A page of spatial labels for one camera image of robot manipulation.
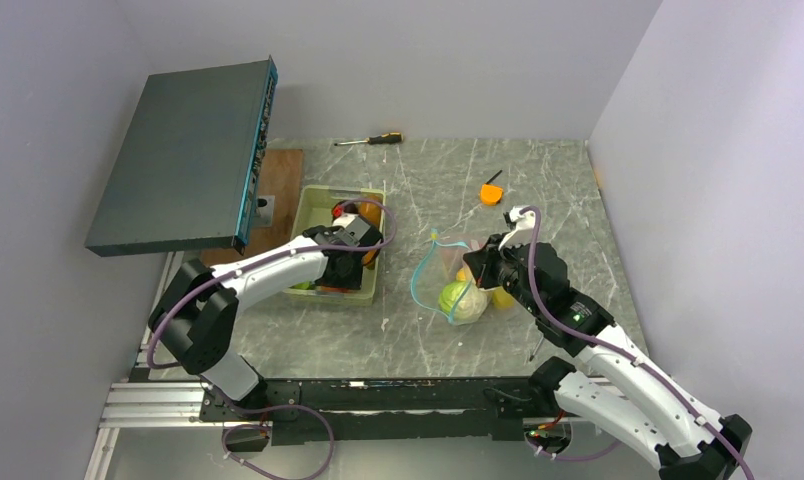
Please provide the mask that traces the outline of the yellow lemon toy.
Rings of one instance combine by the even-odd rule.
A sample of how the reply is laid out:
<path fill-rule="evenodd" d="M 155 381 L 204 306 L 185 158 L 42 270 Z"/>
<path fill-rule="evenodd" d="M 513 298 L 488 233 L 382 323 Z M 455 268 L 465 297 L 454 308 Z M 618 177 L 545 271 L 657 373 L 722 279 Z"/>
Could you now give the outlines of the yellow lemon toy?
<path fill-rule="evenodd" d="M 474 281 L 474 276 L 467 266 L 463 266 L 456 272 L 455 280 L 469 283 Z"/>

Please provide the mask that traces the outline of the clear zip top bag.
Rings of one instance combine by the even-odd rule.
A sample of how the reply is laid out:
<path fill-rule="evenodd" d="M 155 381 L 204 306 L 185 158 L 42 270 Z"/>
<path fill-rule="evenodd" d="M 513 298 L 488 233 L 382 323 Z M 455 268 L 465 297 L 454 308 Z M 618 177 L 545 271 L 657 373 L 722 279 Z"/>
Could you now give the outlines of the clear zip top bag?
<path fill-rule="evenodd" d="M 442 235 L 438 230 L 433 229 L 430 232 L 429 249 L 415 268 L 410 281 L 410 293 L 413 301 L 419 307 L 443 317 L 450 324 L 447 316 L 439 308 L 438 296 L 447 284 L 456 281 L 456 272 L 466 266 L 462 256 L 470 251 L 478 250 L 482 246 L 483 241 L 474 236 Z M 490 304 L 476 322 L 507 321 L 519 313 L 517 303 L 511 309 L 495 309 L 491 304 L 493 290 L 481 291 L 488 294 Z"/>

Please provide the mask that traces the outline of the yellow pepper slice toy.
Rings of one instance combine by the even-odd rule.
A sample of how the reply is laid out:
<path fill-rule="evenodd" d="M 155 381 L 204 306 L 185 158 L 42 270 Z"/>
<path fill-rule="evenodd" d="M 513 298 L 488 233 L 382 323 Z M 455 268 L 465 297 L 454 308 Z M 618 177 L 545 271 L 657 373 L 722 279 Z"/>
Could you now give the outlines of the yellow pepper slice toy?
<path fill-rule="evenodd" d="M 491 304 L 497 310 L 507 310 L 514 307 L 516 301 L 504 288 L 498 287 L 493 290 Z"/>

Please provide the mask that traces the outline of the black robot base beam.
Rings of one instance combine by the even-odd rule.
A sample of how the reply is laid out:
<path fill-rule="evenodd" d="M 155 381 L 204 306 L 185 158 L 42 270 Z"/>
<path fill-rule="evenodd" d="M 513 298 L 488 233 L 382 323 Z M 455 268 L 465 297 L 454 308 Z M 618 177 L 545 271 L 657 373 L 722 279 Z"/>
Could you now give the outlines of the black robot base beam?
<path fill-rule="evenodd" d="M 205 392 L 206 423 L 263 424 L 274 446 L 337 441 L 485 437 L 521 441 L 526 431 L 567 415 L 528 378 L 270 379 L 265 396 L 231 408 Z"/>

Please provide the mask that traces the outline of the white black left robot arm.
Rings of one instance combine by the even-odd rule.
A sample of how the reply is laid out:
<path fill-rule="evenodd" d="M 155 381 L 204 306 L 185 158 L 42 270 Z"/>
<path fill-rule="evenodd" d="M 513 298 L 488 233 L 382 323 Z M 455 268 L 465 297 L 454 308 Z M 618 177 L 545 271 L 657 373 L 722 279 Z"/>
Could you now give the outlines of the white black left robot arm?
<path fill-rule="evenodd" d="M 207 267 L 185 262 L 149 317 L 152 347 L 163 345 L 177 366 L 215 386 L 242 420 L 268 403 L 264 377 L 231 345 L 234 325 L 249 307 L 303 282 L 355 288 L 363 260 L 387 241 L 361 215 L 346 214 L 285 245 L 248 259 Z"/>

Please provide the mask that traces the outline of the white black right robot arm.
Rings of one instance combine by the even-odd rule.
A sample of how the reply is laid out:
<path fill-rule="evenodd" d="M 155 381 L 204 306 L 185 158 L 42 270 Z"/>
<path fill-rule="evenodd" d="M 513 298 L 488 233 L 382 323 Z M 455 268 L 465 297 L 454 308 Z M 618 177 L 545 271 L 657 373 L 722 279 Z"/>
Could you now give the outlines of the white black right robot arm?
<path fill-rule="evenodd" d="M 604 307 L 570 285 L 550 244 L 501 247 L 501 240 L 493 235 L 464 254 L 475 285 L 503 288 L 568 356 L 549 358 L 529 377 L 535 411 L 592 421 L 662 479 L 728 479 L 744 466 L 746 420 L 722 416 L 661 372 Z"/>

